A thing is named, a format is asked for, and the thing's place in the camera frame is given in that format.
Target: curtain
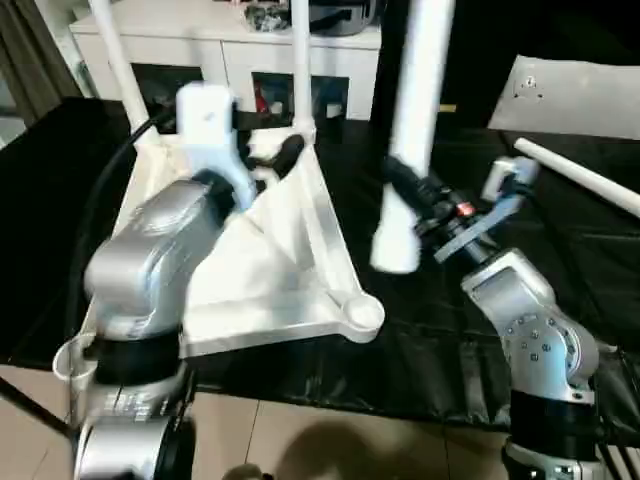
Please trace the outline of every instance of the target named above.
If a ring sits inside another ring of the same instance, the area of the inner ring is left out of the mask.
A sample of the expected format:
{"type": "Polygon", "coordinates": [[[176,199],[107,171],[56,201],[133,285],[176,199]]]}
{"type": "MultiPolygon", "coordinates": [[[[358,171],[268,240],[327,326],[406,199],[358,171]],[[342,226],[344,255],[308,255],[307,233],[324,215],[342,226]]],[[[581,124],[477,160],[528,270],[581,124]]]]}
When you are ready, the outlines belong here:
{"type": "Polygon", "coordinates": [[[34,0],[0,0],[0,70],[27,127],[81,96],[34,0]]]}

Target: red object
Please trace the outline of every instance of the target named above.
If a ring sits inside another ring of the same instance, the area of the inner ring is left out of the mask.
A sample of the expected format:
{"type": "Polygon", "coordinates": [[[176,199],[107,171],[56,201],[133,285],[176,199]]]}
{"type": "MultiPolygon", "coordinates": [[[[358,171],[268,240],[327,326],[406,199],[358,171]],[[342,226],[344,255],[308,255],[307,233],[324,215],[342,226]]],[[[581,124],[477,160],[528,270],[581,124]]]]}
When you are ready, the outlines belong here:
{"type": "Polygon", "coordinates": [[[458,213],[463,217],[470,217],[476,211],[476,209],[473,208],[473,205],[471,205],[469,202],[459,203],[458,205],[456,205],[456,208],[458,209],[458,213]]]}
{"type": "Polygon", "coordinates": [[[254,82],[253,84],[253,93],[256,97],[256,111],[258,113],[268,113],[269,104],[262,96],[262,89],[260,88],[260,84],[258,82],[254,82]]]}

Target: white plastic frame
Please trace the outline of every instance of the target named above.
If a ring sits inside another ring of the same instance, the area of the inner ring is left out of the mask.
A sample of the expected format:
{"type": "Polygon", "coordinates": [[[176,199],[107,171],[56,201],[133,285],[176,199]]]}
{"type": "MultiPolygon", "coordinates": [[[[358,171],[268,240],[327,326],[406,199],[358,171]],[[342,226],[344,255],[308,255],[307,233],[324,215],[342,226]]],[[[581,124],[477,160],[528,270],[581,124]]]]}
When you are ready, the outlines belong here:
{"type": "MultiPolygon", "coordinates": [[[[90,0],[90,5],[135,128],[148,113],[109,0],[90,0]]],[[[368,342],[384,322],[382,305],[360,286],[315,154],[308,2],[296,0],[292,9],[294,126],[255,131],[251,147],[254,155],[269,158],[292,133],[302,134],[309,146],[284,181],[267,171],[256,173],[268,177],[267,191],[248,212],[229,219],[211,255],[194,273],[183,319],[185,356],[336,333],[368,342]]],[[[136,149],[116,231],[136,205],[186,171],[178,136],[159,136],[152,129],[136,149]]],[[[90,306],[82,332],[94,330],[90,306]]]]}

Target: white cylinder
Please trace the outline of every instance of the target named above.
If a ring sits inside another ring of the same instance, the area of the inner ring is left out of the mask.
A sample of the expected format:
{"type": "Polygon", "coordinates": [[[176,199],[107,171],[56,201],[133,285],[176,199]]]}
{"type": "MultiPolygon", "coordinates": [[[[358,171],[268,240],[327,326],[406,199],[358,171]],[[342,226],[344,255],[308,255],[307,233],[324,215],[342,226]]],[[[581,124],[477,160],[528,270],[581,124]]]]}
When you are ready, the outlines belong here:
{"type": "MultiPolygon", "coordinates": [[[[109,0],[89,0],[91,11],[95,17],[96,24],[100,36],[107,48],[107,55],[109,57],[109,66],[111,71],[118,82],[120,87],[120,94],[122,96],[122,103],[127,111],[127,117],[131,124],[131,130],[135,130],[142,125],[148,118],[149,114],[147,108],[142,99],[142,94],[138,88],[136,77],[133,74],[131,64],[127,60],[116,24],[113,20],[111,13],[111,4],[109,0]]],[[[152,132],[147,132],[145,137],[157,137],[155,129],[151,129],[152,132]]]]}
{"type": "Polygon", "coordinates": [[[309,48],[309,1],[291,1],[293,29],[293,126],[298,131],[313,132],[313,109],[311,107],[311,62],[309,48]]]}
{"type": "MultiPolygon", "coordinates": [[[[413,0],[407,19],[389,154],[420,177],[429,171],[454,6],[454,0],[413,0]]],[[[391,187],[385,188],[382,201],[371,265],[387,272],[412,272],[420,261],[413,231],[416,215],[391,187]]]]}
{"type": "Polygon", "coordinates": [[[525,155],[640,218],[640,195],[633,190],[629,190],[525,138],[519,138],[515,147],[525,155]]]}

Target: black cable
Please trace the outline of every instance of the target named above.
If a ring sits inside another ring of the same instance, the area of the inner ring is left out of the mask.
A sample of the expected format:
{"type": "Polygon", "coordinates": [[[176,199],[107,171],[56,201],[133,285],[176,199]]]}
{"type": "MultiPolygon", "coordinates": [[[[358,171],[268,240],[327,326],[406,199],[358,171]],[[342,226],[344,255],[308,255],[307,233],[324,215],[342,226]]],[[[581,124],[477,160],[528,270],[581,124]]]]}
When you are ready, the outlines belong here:
{"type": "MultiPolygon", "coordinates": [[[[78,224],[78,228],[76,230],[75,236],[75,245],[73,255],[71,257],[71,266],[69,269],[69,277],[68,277],[68,298],[65,309],[65,325],[64,325],[64,333],[66,341],[71,340],[76,334],[77,330],[77,317],[78,317],[78,308],[80,304],[80,292],[83,288],[83,275],[84,269],[89,261],[89,239],[90,239],[90,229],[91,224],[93,223],[93,218],[95,214],[95,210],[98,206],[98,202],[100,197],[102,196],[104,188],[107,186],[109,179],[112,177],[114,171],[120,164],[127,158],[126,154],[129,153],[130,149],[133,147],[135,142],[137,142],[144,133],[149,130],[154,125],[164,122],[168,118],[171,118],[175,115],[175,105],[172,104],[166,107],[159,114],[151,117],[142,125],[140,125],[131,136],[124,142],[115,153],[111,156],[107,164],[104,166],[100,175],[98,176],[96,182],[93,184],[91,191],[89,192],[89,196],[84,204],[84,208],[82,209],[82,214],[80,216],[80,222],[78,224]]],[[[73,372],[75,371],[75,364],[73,355],[69,355],[69,377],[72,377],[73,372]]],[[[76,418],[76,408],[75,408],[75,399],[74,399],[74,391],[73,391],[73,382],[69,381],[68,384],[68,418],[69,418],[69,426],[74,431],[77,432],[77,418],[76,418]]],[[[75,441],[72,442],[72,454],[75,456],[76,444],[75,441]]]]}

